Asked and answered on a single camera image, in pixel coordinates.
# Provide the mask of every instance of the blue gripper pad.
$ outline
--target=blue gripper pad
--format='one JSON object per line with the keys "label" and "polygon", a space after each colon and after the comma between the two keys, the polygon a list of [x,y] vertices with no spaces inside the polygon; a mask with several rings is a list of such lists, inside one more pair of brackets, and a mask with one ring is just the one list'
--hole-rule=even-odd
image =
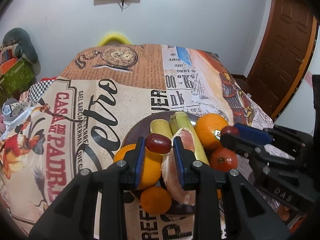
{"label": "blue gripper pad", "polygon": [[266,131],[259,130],[240,123],[236,123],[234,126],[238,128],[240,137],[245,140],[252,141],[259,145],[272,143],[272,137]]}

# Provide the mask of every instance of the checkered cloth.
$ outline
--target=checkered cloth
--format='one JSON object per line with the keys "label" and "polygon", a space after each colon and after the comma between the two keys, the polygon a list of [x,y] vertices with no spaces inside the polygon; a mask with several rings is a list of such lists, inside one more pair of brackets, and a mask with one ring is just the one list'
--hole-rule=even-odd
{"label": "checkered cloth", "polygon": [[54,79],[40,81],[36,84],[33,84],[28,91],[20,95],[20,102],[38,102],[44,92],[51,86],[54,82]]}

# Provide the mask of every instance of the door frame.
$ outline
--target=door frame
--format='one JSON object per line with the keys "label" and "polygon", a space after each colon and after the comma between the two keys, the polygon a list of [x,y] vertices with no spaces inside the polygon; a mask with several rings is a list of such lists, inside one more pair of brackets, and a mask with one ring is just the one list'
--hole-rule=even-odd
{"label": "door frame", "polygon": [[[273,13],[274,13],[274,9],[275,9],[275,3],[276,0],[271,0],[271,7],[270,7],[270,13],[269,13],[269,18],[268,18],[268,22],[267,22],[267,26],[266,26],[266,31],[263,35],[262,38],[262,42],[259,48],[259,51],[257,53],[257,56],[255,58],[255,61],[252,65],[252,68],[248,74],[248,77],[246,79],[246,81],[248,82],[252,76],[253,73],[255,71],[255,68],[257,67],[258,61],[260,59],[260,56],[262,54],[262,51],[264,49],[264,46],[266,44],[267,38],[268,38],[268,34],[270,31],[270,27],[271,27],[271,22],[272,22],[272,17],[273,17]],[[299,71],[297,73],[297,76],[295,77],[291,87],[289,88],[288,92],[286,93],[286,95],[284,96],[284,98],[282,99],[282,101],[279,103],[279,105],[277,106],[277,108],[275,109],[275,111],[271,114],[271,119],[274,120],[278,114],[284,109],[284,107],[289,103],[289,100],[291,99],[291,97],[294,95],[294,93],[296,92],[296,90],[298,89],[298,86],[300,85],[300,82],[303,80],[303,77],[305,75],[305,72],[309,66],[310,63],[310,59],[313,55],[313,48],[315,45],[315,40],[316,40],[316,33],[317,33],[317,29],[318,29],[318,23],[316,18],[313,16],[312,18],[312,29],[311,29],[311,35],[310,35],[310,40],[308,43],[308,47],[307,47],[307,52],[305,54],[305,57],[303,58],[302,63],[300,64],[299,67]]]}

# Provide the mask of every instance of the wooden door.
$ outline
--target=wooden door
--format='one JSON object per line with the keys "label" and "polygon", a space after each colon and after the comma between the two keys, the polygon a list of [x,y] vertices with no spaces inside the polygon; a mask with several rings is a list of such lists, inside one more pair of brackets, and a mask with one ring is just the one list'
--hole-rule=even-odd
{"label": "wooden door", "polygon": [[252,100],[269,116],[297,77],[313,26],[313,15],[301,0],[275,0],[273,5],[271,25],[264,46],[260,47],[262,52],[247,79]]}

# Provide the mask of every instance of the fruit plate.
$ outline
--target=fruit plate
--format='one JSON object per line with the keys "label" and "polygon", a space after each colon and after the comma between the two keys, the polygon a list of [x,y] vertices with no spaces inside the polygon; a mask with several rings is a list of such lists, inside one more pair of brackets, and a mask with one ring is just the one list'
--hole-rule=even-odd
{"label": "fruit plate", "polygon": [[[156,114],[149,115],[139,122],[137,122],[127,133],[125,136],[122,147],[128,145],[128,144],[134,144],[137,143],[138,137],[143,136],[144,138],[150,133],[150,123],[155,120],[155,119],[165,119],[167,121],[170,120],[170,116],[173,115],[177,111],[163,111],[159,112]],[[187,113],[190,122],[192,125],[196,124],[196,121],[198,120],[199,116],[192,114],[192,113]],[[165,188],[164,181],[161,177],[161,179],[158,181],[156,184],[157,186],[161,186]],[[140,199],[140,195],[142,193],[142,190],[136,190],[132,191],[132,193]],[[170,209],[166,212],[168,215],[191,215],[195,213],[195,206],[191,205],[183,205],[179,204],[177,201],[172,200],[172,205]]]}

